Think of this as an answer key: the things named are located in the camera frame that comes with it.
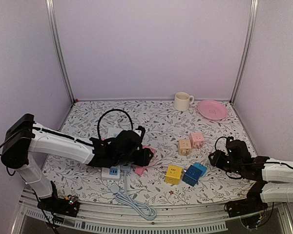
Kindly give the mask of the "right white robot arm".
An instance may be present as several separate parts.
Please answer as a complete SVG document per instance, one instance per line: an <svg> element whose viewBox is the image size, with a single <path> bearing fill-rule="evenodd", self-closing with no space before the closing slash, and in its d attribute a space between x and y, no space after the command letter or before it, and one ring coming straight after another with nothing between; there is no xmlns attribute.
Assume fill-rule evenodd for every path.
<svg viewBox="0 0 293 234"><path fill-rule="evenodd" d="M238 179L254 181L243 201L243 209L254 212L261 203L293 202L293 161L281 161L268 156L252 157L246 143L226 138L226 152L215 149L208 158L212 166Z"/></svg>

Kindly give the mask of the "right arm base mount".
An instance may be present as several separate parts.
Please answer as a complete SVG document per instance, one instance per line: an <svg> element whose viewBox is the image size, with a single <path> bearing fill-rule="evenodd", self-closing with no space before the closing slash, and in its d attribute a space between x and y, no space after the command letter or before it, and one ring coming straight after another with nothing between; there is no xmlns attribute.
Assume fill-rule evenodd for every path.
<svg viewBox="0 0 293 234"><path fill-rule="evenodd" d="M228 213L229 217L236 217L267 209L268 204L260 197L266 184L266 182L256 182L248 191L246 198L227 202L224 205L224 211Z"/></svg>

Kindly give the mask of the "white power strip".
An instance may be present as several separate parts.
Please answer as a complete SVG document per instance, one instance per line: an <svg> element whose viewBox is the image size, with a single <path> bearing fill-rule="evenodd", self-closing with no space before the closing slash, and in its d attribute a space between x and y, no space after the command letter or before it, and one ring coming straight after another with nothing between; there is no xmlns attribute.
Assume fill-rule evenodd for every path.
<svg viewBox="0 0 293 234"><path fill-rule="evenodd" d="M107 138L116 137L122 131L118 121L114 121L113 127L109 127L107 131ZM120 180L121 169L120 166L112 166L111 168L102 168L101 179L107 180L109 183Z"/></svg>

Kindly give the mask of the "pink cube socket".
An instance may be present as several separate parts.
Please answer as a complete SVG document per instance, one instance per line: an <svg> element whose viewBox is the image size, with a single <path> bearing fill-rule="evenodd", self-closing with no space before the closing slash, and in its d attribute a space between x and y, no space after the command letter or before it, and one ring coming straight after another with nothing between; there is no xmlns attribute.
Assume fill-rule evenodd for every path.
<svg viewBox="0 0 293 234"><path fill-rule="evenodd" d="M201 149L205 142L204 136L200 132L195 132L190 134L190 142L192 149Z"/></svg>

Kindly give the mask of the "yellow cube socket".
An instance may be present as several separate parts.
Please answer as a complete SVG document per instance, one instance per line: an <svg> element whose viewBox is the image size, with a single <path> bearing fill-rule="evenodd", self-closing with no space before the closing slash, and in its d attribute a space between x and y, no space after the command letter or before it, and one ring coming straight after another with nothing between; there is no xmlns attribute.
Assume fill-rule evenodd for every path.
<svg viewBox="0 0 293 234"><path fill-rule="evenodd" d="M182 176L183 168L174 165L168 165L165 182L178 185Z"/></svg>

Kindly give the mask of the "pink power strip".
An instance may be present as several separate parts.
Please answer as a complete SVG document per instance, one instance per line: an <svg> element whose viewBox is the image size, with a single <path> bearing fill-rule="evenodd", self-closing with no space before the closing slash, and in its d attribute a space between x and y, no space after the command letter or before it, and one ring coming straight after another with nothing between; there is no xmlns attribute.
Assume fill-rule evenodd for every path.
<svg viewBox="0 0 293 234"><path fill-rule="evenodd" d="M150 149L150 151L153 153L154 156L156 155L156 153L157 153L157 150L156 149L144 145L143 146L143 149L145 149L145 148ZM136 166L135 167L135 173L141 176L141 175L143 175L143 173L145 172L146 169L147 169L146 167Z"/></svg>

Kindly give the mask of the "beige cube socket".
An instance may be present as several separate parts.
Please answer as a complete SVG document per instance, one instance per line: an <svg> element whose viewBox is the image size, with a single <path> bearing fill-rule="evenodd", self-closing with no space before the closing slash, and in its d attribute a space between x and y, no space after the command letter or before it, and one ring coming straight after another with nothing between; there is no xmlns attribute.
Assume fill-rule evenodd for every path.
<svg viewBox="0 0 293 234"><path fill-rule="evenodd" d="M191 141L189 139L178 140L178 155L188 156L191 153Z"/></svg>

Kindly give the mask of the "light blue power strip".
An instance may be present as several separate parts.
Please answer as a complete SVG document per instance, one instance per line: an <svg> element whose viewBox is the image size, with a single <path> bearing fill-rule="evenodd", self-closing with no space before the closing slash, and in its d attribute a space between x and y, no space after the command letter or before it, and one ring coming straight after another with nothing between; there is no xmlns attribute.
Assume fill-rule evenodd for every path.
<svg viewBox="0 0 293 234"><path fill-rule="evenodd" d="M124 176L123 192L118 185L112 184L110 191L115 195L115 200L122 204L132 208L141 218L147 221L153 221L157 217L157 211L155 208L147 205L145 202L138 201L136 194L130 194L128 191L129 181L127 175L131 171L131 165L125 164L120 166L121 172Z"/></svg>

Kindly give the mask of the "dark blue cube socket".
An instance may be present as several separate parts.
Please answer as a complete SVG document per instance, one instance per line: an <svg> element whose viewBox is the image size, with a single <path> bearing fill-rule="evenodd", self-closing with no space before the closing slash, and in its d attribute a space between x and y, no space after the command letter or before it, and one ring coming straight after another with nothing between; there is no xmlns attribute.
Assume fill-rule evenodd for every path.
<svg viewBox="0 0 293 234"><path fill-rule="evenodd" d="M207 168L200 163L195 162L193 165L186 170L183 175L182 181L186 184L194 187L197 183L199 178L201 178L207 171Z"/></svg>

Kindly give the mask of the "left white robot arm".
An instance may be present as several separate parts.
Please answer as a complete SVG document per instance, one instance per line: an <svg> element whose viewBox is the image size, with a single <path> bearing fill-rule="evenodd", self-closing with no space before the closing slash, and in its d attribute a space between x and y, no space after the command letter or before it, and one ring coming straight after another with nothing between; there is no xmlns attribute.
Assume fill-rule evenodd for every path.
<svg viewBox="0 0 293 234"><path fill-rule="evenodd" d="M49 128L34 121L34 115L23 115L6 134L0 145L0 159L8 169L15 170L38 198L53 212L63 207L61 198L51 181L33 160L32 153L61 156L90 167L111 168L123 164L147 166L154 157L149 148L142 146L145 129L122 130L116 137L80 139Z"/></svg>

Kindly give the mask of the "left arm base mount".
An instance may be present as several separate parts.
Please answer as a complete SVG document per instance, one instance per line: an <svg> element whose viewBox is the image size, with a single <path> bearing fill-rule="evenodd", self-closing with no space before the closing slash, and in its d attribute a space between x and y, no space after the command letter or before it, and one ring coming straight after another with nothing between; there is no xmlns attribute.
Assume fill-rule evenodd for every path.
<svg viewBox="0 0 293 234"><path fill-rule="evenodd" d="M60 214L70 217L77 217L80 202L77 196L68 195L64 198L58 197L57 189L51 181L52 194L48 198L39 198L37 207L52 214Z"/></svg>

